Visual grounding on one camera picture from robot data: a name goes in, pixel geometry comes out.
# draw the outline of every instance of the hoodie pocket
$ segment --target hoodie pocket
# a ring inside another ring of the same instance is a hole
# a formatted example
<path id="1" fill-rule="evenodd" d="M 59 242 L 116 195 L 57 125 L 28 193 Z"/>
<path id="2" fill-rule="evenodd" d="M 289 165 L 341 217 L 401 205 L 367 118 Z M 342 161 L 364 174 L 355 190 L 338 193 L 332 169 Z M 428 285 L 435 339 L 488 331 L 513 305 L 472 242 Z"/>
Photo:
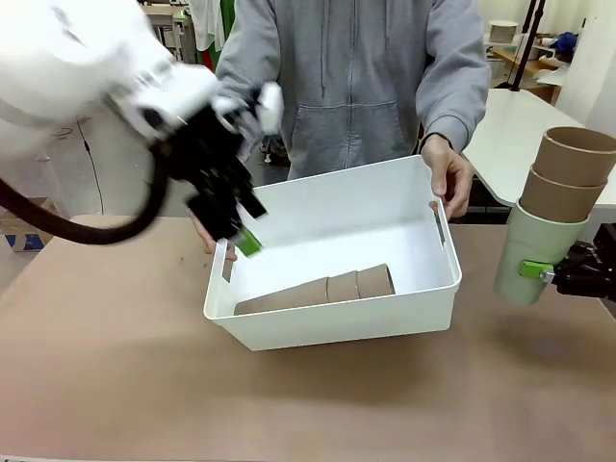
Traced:
<path id="1" fill-rule="evenodd" d="M 345 168 L 350 144 L 350 106 L 300 106 L 291 138 L 290 178 Z"/>
<path id="2" fill-rule="evenodd" d="M 398 104 L 355 105 L 352 130 L 358 140 L 351 151 L 349 167 L 389 161 L 411 154 L 398 116 Z"/>

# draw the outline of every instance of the cardboard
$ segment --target cardboard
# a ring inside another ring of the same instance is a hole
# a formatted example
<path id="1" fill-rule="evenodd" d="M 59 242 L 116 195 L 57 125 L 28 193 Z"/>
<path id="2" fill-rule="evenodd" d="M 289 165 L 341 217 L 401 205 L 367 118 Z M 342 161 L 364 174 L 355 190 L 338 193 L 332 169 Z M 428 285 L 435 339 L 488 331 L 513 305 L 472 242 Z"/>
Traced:
<path id="1" fill-rule="evenodd" d="M 394 294 L 387 265 L 324 277 L 299 286 L 238 303 L 235 316 L 339 303 Z"/>
<path id="2" fill-rule="evenodd" d="M 58 209 L 49 197 L 32 197 L 30 200 L 48 212 L 58 214 Z M 0 216 L 0 233 L 5 236 L 14 252 L 42 250 L 53 238 L 9 211 Z"/>
<path id="3" fill-rule="evenodd" d="M 559 223 L 579 223 L 588 218 L 607 183 L 575 187 L 556 183 L 530 168 L 520 205 L 532 215 Z"/>
<path id="4" fill-rule="evenodd" d="M 327 303 L 328 279 L 324 277 L 292 287 L 291 289 L 243 301 L 235 307 L 234 314 L 235 316 L 252 315 L 268 311 L 300 308 L 302 306 L 323 305 Z"/>
<path id="5" fill-rule="evenodd" d="M 357 281 L 361 298 L 374 298 L 396 293 L 387 265 L 359 271 Z"/>
<path id="6" fill-rule="evenodd" d="M 327 284 L 327 302 L 359 300 L 357 271 L 330 277 Z"/>
<path id="7" fill-rule="evenodd" d="M 586 128 L 559 127 L 543 137 L 535 171 L 569 186 L 599 186 L 616 164 L 616 140 Z"/>

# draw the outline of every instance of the brown tabletop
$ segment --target brown tabletop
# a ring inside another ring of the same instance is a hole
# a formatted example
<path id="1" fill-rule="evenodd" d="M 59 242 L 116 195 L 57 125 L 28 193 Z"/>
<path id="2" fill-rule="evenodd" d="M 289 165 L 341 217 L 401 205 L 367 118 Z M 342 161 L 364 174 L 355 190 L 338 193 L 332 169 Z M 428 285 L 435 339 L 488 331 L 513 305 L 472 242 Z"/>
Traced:
<path id="1" fill-rule="evenodd" d="M 504 228 L 452 228 L 449 331 L 259 353 L 203 318 L 208 258 L 187 219 L 114 247 L 54 240 L 0 301 L 0 453 L 616 460 L 614 320 L 553 290 L 506 306 Z"/>
<path id="2" fill-rule="evenodd" d="M 511 52 L 504 48 L 492 48 L 492 54 L 496 56 L 497 58 L 500 58 L 501 60 L 505 61 L 507 64 L 513 64 L 516 67 L 516 69 L 518 68 L 518 66 L 520 65 L 522 61 L 522 55 L 518 57 L 516 56 L 515 52 Z M 544 63 L 539 60 L 530 60 L 526 63 L 526 67 L 524 68 L 524 71 L 528 72 L 534 77 L 534 75 L 537 72 L 539 72 L 540 70 L 545 70 L 545 69 L 556 70 L 558 69 L 558 66 L 553 65 L 553 64 Z"/>

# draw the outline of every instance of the white desk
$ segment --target white desk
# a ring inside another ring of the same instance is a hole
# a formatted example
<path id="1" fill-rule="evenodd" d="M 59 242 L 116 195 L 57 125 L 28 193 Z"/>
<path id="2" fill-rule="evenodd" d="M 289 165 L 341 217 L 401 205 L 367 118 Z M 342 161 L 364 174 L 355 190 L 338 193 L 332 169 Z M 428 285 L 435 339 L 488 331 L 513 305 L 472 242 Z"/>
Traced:
<path id="1" fill-rule="evenodd" d="M 522 195 L 544 132 L 558 126 L 581 125 L 527 91 L 490 90 L 486 116 L 464 155 L 492 196 L 511 207 Z M 596 207 L 616 210 L 616 169 Z"/>

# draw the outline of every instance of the hoodie drawstring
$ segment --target hoodie drawstring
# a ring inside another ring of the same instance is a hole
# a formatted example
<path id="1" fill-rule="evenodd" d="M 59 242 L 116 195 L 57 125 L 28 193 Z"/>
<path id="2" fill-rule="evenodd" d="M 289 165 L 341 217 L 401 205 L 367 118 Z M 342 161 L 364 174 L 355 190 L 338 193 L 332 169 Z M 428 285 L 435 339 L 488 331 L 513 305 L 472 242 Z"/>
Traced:
<path id="1" fill-rule="evenodd" d="M 323 0 L 323 21 L 321 24 L 321 97 L 325 97 L 325 77 L 327 74 L 327 49 L 329 40 L 329 4 Z"/>
<path id="2" fill-rule="evenodd" d="M 392 25 L 392 6 L 390 0 L 385 0 L 385 49 L 389 48 L 390 27 Z"/>

